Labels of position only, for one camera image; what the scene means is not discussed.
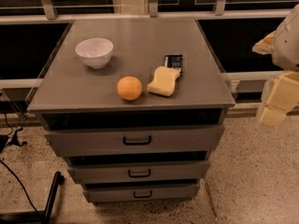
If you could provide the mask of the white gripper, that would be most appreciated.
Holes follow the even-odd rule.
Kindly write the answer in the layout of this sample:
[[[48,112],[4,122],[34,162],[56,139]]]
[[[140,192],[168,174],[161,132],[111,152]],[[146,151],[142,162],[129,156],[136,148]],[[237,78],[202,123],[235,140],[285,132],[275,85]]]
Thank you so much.
[[[299,104],[299,5],[296,5],[272,32],[257,42],[252,50],[258,54],[272,53],[273,64],[284,70],[274,80],[259,122],[269,128],[277,127]]]

